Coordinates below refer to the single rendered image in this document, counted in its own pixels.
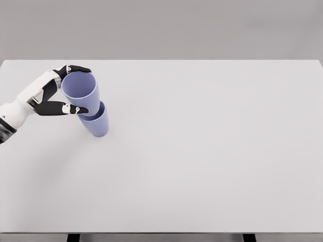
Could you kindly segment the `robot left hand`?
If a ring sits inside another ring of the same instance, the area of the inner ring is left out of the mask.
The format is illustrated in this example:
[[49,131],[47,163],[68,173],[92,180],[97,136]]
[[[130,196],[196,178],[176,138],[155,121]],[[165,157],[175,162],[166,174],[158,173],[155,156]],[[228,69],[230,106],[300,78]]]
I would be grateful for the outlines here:
[[40,116],[88,113],[88,109],[85,107],[78,107],[70,103],[50,100],[61,88],[63,79],[72,72],[91,73],[91,69],[67,65],[60,69],[46,71],[18,94],[18,101],[26,103]]

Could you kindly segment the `lavender blue cup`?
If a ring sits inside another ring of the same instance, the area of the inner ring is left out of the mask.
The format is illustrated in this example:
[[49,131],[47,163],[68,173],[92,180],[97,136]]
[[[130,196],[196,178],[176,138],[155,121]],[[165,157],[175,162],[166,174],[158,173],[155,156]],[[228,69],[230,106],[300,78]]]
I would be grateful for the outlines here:
[[99,111],[94,116],[78,115],[85,128],[95,137],[103,137],[109,130],[109,118],[105,104],[101,101]]
[[62,80],[61,90],[69,102],[88,109],[85,116],[94,116],[100,108],[99,88],[92,73],[81,71],[67,74]]

